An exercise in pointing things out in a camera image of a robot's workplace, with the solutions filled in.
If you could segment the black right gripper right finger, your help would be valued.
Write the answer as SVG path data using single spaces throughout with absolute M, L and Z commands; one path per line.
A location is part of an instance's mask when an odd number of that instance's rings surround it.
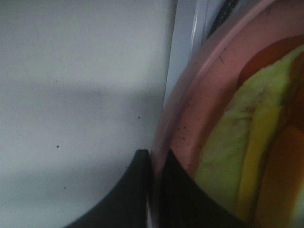
M 160 228 L 250 228 L 212 200 L 190 178 L 172 150 L 162 170 Z

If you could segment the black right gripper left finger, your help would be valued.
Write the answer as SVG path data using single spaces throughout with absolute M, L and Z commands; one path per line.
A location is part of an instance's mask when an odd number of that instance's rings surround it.
M 150 154 L 137 150 L 126 172 L 106 197 L 68 228 L 146 228 Z

